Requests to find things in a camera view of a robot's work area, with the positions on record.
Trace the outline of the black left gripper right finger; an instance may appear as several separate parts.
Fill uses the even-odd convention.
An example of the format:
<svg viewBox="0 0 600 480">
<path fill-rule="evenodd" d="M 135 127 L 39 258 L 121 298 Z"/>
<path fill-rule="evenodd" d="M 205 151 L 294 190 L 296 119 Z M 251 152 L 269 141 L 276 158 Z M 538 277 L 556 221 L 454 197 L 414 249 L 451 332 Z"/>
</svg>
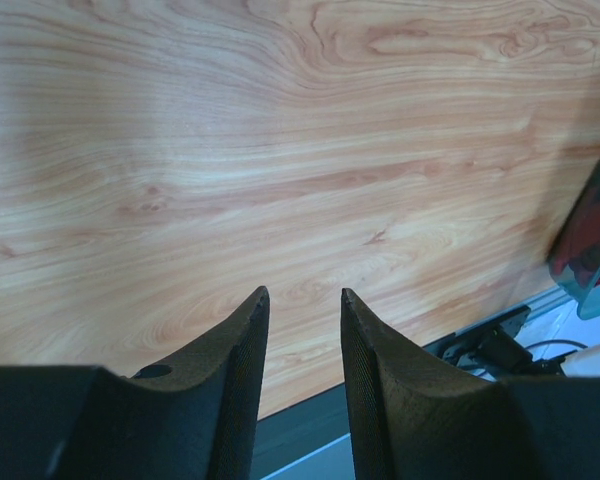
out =
<svg viewBox="0 0 600 480">
<path fill-rule="evenodd" d="M 359 479 L 600 479 L 600 377 L 458 369 L 350 289 L 341 348 Z"/>
</svg>

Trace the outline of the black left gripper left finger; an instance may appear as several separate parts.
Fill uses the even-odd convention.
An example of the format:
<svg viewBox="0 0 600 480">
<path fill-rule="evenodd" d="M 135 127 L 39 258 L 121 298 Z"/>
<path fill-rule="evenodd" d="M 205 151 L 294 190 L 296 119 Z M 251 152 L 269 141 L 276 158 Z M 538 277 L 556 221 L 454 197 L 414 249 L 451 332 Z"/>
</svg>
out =
<svg viewBox="0 0 600 480">
<path fill-rule="evenodd" d="M 132 377 L 102 366 L 0 366 L 0 479 L 246 479 L 270 298 Z"/>
</svg>

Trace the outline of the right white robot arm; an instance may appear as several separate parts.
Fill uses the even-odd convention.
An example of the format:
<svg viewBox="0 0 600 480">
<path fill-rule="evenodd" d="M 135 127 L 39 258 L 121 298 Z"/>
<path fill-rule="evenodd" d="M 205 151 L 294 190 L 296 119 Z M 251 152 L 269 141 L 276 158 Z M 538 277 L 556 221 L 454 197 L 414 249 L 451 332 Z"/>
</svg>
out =
<svg viewBox="0 0 600 480">
<path fill-rule="evenodd" d="M 359 479 L 600 479 L 600 345 L 535 359 L 529 309 L 420 347 L 352 290 L 341 349 Z"/>
</svg>

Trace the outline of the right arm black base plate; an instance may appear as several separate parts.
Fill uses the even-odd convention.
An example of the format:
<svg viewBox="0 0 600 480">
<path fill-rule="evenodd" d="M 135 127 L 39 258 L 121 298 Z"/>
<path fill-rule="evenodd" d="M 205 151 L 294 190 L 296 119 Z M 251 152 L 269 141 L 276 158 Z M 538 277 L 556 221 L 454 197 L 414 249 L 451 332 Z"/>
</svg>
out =
<svg viewBox="0 0 600 480">
<path fill-rule="evenodd" d="M 471 374 L 480 372 L 480 375 L 490 375 L 495 379 L 513 375 L 564 376 L 562 364 L 575 350 L 535 360 L 531 350 L 548 346 L 553 340 L 523 346 L 515 339 L 531 312 L 527 305 L 516 307 L 460 333 L 447 335 L 424 349 L 462 371 Z"/>
</svg>

